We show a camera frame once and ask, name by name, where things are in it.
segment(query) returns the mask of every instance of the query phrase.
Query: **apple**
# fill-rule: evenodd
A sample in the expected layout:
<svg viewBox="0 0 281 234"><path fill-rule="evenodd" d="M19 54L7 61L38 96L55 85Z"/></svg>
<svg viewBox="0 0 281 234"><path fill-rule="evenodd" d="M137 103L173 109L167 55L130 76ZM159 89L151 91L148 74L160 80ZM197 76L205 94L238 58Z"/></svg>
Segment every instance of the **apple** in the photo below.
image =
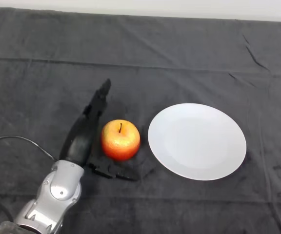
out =
<svg viewBox="0 0 281 234"><path fill-rule="evenodd" d="M135 125L127 120L116 119L108 122L100 135L104 153L115 160L127 160L139 149L140 133Z"/></svg>

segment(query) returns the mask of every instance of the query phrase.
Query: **black cable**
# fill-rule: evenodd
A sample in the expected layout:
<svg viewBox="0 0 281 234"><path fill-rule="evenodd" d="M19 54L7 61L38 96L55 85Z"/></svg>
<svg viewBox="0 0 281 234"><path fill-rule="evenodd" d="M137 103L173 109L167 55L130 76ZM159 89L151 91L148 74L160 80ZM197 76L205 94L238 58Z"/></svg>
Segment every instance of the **black cable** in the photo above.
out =
<svg viewBox="0 0 281 234"><path fill-rule="evenodd" d="M27 142L30 142L31 144L35 145L38 149L40 149L46 156L50 157L53 161L57 161L57 159L55 159L53 156L51 156L46 150L44 150L37 143L35 143L34 141L32 141L28 138L25 138L25 137L22 137L22 136L16 136L16 135L0 136L0 140L7 139L7 138L21 139L21 140L25 140ZM0 210L4 212L4 214L7 216L8 220L10 222L14 222L14 219L13 219L12 215L10 214L9 210L5 206L3 206L1 203L0 203Z"/></svg>

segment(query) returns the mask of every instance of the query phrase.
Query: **dark gray fabric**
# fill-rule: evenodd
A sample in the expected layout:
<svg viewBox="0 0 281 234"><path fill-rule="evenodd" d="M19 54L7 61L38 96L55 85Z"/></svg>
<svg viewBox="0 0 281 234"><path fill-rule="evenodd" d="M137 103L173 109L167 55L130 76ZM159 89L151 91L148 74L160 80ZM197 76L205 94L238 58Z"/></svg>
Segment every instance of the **dark gray fabric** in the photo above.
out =
<svg viewBox="0 0 281 234"><path fill-rule="evenodd" d="M127 163L142 179L88 171L63 234L281 234L281 23L0 9L0 135L28 137L57 157L107 78L100 126L135 123L142 146ZM241 127L247 155L233 174L193 181L156 161L149 123L184 102L218 108ZM0 142L0 201L13 215L50 167L33 146Z"/></svg>

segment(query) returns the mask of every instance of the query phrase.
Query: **white wall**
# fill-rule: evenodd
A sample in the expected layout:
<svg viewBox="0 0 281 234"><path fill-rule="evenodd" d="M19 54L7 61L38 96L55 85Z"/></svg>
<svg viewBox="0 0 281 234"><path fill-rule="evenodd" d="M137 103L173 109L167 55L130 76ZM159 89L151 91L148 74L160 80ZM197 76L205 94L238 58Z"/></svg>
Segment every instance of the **white wall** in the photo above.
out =
<svg viewBox="0 0 281 234"><path fill-rule="evenodd" d="M102 14L281 21L281 0L0 0L0 7Z"/></svg>

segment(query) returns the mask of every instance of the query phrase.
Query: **plate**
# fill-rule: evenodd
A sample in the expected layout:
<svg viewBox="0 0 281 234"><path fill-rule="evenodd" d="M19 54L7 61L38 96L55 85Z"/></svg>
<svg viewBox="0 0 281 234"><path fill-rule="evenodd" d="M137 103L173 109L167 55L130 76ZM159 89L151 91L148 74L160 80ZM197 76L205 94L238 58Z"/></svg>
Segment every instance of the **plate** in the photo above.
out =
<svg viewBox="0 0 281 234"><path fill-rule="evenodd" d="M158 113L150 123L148 141L162 165L195 180L233 173L246 154L246 140L237 123L222 111L195 103Z"/></svg>

